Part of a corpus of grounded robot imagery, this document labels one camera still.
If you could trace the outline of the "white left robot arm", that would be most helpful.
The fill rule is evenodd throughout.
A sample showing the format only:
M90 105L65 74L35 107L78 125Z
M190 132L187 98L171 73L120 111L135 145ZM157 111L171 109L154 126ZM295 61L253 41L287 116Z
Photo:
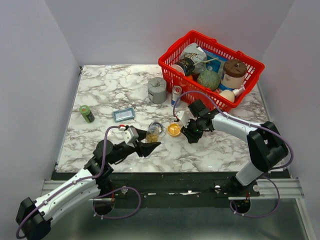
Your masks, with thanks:
M92 198L104 198L115 192L109 175L112 165L119 164L136 153L147 157L161 143L143 142L147 132L133 126L119 125L123 142L113 144L105 137L95 150L93 157L72 178L51 192L32 200L25 198L19 206L15 221L18 225L16 238L41 240L67 213Z

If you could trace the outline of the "amber pill bottle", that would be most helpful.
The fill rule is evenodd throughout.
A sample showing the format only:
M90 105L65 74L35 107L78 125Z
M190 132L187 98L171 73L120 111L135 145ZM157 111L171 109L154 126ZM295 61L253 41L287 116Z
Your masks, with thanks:
M146 136L145 136L145 142L146 143L155 143L159 140L160 135L160 128L156 124L151 124L148 127Z

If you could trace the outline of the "round yellow pill container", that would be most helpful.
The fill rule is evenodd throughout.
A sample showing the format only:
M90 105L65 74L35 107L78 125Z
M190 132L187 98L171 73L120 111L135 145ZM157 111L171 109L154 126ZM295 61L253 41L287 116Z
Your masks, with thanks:
M172 122L167 127L167 133L172 137L177 137L181 134L181 126L177 122Z

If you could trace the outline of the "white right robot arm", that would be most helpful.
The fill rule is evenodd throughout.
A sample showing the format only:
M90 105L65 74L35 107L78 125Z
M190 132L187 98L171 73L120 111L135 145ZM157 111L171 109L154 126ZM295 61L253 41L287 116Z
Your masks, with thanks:
M175 114L188 143L197 143L204 132L213 131L225 132L247 143L250 161L235 174L230 183L230 191L236 196L247 192L249 184L289 154L277 127L270 121L251 123L219 109L209 110L200 99L190 104L188 109L193 118L183 110Z

